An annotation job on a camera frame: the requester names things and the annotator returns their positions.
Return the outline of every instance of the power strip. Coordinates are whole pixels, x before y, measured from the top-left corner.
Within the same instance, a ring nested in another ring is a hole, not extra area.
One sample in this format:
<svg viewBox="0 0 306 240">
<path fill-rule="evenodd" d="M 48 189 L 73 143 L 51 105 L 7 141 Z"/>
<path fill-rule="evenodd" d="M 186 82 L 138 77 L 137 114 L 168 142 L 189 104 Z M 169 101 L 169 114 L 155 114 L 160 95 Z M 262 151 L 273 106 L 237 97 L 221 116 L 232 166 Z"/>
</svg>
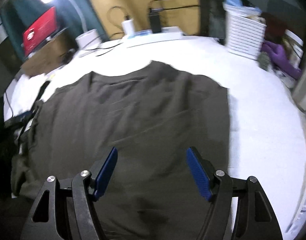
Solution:
<svg viewBox="0 0 306 240">
<path fill-rule="evenodd" d="M 132 37 L 124 37 L 127 48 L 160 41 L 173 41 L 182 39 L 183 32 L 177 26 L 163 27 L 161 33 L 152 33 L 152 30 L 136 32 Z"/>
</svg>

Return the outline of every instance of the blue gripper pad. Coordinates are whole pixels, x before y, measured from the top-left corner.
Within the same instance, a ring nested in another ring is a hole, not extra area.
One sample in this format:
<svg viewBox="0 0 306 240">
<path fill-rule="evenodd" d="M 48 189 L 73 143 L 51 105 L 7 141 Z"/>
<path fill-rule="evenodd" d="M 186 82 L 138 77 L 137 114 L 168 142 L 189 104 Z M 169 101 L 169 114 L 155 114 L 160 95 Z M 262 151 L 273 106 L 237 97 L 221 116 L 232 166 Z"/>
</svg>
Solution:
<svg viewBox="0 0 306 240">
<path fill-rule="evenodd" d="M 206 198 L 207 201 L 210 201 L 212 198 L 212 193 L 210 191 L 209 178 L 207 177 L 206 172 L 204 171 L 200 161 L 198 160 L 191 147 L 186 151 L 186 162 L 190 167 L 191 173 L 201 196 Z"/>
<path fill-rule="evenodd" d="M 93 199 L 95 201 L 99 200 L 99 198 L 104 195 L 106 188 L 109 185 L 115 165 L 117 163 L 117 157 L 117 149 L 113 147 L 106 161 L 104 162 L 100 172 L 96 176 L 94 185 L 95 190 L 93 193 Z"/>
</svg>

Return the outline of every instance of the laptop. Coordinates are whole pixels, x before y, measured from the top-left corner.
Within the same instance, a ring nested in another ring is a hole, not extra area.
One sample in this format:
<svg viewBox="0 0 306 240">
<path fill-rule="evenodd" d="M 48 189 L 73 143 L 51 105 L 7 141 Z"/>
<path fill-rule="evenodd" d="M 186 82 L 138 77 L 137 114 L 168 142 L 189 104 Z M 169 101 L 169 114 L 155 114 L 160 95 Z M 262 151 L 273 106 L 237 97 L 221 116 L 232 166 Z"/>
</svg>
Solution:
<svg viewBox="0 0 306 240">
<path fill-rule="evenodd" d="M 55 7 L 43 13 L 23 34 L 24 55 L 27 57 L 45 39 L 59 30 Z"/>
</svg>

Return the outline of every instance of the purple cloth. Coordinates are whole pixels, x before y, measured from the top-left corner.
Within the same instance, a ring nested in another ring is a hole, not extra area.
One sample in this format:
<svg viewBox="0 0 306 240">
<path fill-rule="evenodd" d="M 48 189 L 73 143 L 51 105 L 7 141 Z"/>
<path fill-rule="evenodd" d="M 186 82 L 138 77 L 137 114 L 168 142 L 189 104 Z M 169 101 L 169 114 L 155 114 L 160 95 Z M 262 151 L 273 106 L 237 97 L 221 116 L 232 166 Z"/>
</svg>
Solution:
<svg viewBox="0 0 306 240">
<path fill-rule="evenodd" d="M 267 52 L 272 62 L 274 62 L 283 72 L 295 79 L 302 75 L 300 69 L 294 68 L 288 61 L 282 45 L 270 41 L 264 41 L 261 51 Z"/>
</svg>

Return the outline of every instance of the white table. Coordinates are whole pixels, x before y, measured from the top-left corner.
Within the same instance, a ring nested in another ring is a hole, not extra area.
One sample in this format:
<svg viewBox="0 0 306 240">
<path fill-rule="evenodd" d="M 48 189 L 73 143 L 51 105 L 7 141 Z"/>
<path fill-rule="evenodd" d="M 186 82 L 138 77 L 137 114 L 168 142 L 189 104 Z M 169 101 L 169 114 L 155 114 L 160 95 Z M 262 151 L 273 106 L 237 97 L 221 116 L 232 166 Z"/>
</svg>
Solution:
<svg viewBox="0 0 306 240">
<path fill-rule="evenodd" d="M 118 41 L 111 41 L 109 47 Z M 279 221 L 284 239 L 300 197 L 306 162 L 306 148 L 299 110 L 283 83 L 258 67 L 256 61 L 227 52 L 211 38 L 183 37 L 126 48 L 123 44 L 75 58 L 55 72 L 42 96 L 46 101 L 57 87 L 71 84 L 94 71 L 117 76 L 139 70 L 151 60 L 162 61 L 178 70 L 203 74 L 229 89 L 231 115 L 229 174 L 246 179 L 256 176 L 264 188 Z M 31 108 L 48 75 L 16 85 L 12 106 L 15 114 Z"/>
</svg>

